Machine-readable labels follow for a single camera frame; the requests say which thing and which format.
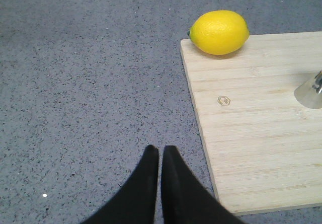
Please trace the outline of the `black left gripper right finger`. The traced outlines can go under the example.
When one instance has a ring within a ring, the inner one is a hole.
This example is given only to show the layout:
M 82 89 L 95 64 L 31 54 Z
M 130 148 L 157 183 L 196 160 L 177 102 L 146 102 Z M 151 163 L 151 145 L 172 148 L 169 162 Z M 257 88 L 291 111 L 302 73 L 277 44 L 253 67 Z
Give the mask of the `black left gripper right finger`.
M 202 186 L 173 145 L 164 148 L 161 199 L 164 223 L 243 223 Z

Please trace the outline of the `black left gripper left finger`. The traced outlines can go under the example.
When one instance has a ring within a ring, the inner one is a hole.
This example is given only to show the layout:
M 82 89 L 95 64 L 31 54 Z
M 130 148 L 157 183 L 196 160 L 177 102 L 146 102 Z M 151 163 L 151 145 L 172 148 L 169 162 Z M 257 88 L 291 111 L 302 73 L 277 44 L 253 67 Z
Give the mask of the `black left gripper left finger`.
M 120 190 L 83 223 L 153 223 L 159 152 L 148 145 Z

